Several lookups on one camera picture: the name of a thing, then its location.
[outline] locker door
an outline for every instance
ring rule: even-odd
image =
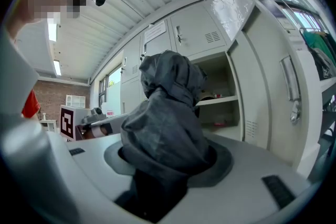
[[[271,20],[265,12],[256,10],[249,20],[244,34],[258,56],[269,92],[267,98],[270,100],[271,108],[269,150],[291,165],[297,154],[302,121],[293,124],[290,120],[293,102],[289,101],[287,84],[280,63],[290,54],[289,44],[282,26]]]
[[[139,80],[131,80],[121,85],[120,107],[121,113],[132,112],[140,104]]]
[[[123,47],[123,61],[121,67],[123,68],[121,74],[121,83],[125,83],[139,75],[139,48],[140,35],[132,38]]]
[[[244,141],[267,148],[270,132],[270,101],[267,99],[266,82],[246,36],[240,33],[237,41],[232,45],[228,54],[232,59],[242,94],[245,119]]]
[[[164,20],[166,26],[166,32],[159,35],[158,37],[152,39],[151,41],[144,44],[144,38],[142,38],[142,54],[145,56],[152,56],[155,54],[160,54],[165,50],[172,50],[172,44],[169,36],[169,29],[167,25],[167,20]]]
[[[202,5],[177,12],[172,15],[171,22],[177,52],[184,56],[225,45],[217,26]]]

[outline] metal locker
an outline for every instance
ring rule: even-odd
[[[125,83],[139,75],[139,48],[140,35],[133,37],[123,47],[123,60],[121,63],[121,83]]]
[[[132,112],[140,104],[139,80],[123,83],[120,89],[121,113]]]
[[[146,44],[144,43],[144,37],[142,37],[142,42],[141,42],[142,55],[151,56],[155,54],[160,54],[164,52],[165,50],[172,50],[172,44],[170,41],[167,20],[164,20],[164,23],[165,23],[166,32],[164,32],[163,34],[155,37],[154,39],[147,42]]]
[[[171,16],[177,52],[190,56],[226,45],[216,24],[202,5],[194,5]]]

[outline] window frame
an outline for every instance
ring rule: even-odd
[[[101,108],[103,102],[101,102],[101,97],[104,96],[104,102],[107,102],[107,85],[109,83],[109,76],[106,75],[101,81],[99,81],[99,94],[98,94],[98,104]]]
[[[110,75],[113,74],[115,71],[117,71],[119,68],[121,68],[121,63],[117,65],[111,72],[107,73],[105,77],[99,81],[99,94],[98,94],[98,104],[99,107],[101,108],[102,103],[107,102],[107,88],[109,87],[109,78]]]
[[[294,18],[296,24],[300,28],[306,28],[303,27],[302,21],[297,17],[295,12],[299,12],[301,16],[303,16],[303,19],[308,22],[308,24],[311,26],[312,29],[319,29],[322,31],[325,31],[326,33],[329,33],[329,30],[327,29],[324,21],[320,17],[320,15],[317,13],[317,11],[311,6],[311,4],[307,0],[295,0],[295,1],[289,1],[289,0],[274,0],[278,5],[282,6],[287,12],[287,9],[290,9],[293,12],[293,15],[296,16]]]

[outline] gray fabric hood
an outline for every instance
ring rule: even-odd
[[[208,169],[213,160],[194,114],[206,74],[172,51],[145,57],[139,69],[148,100],[122,123],[123,157],[163,185]]]

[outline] corrugated ceiling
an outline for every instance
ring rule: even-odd
[[[62,75],[89,78],[104,56],[133,26],[174,0],[106,0],[83,7],[80,17],[61,22],[54,55]]]

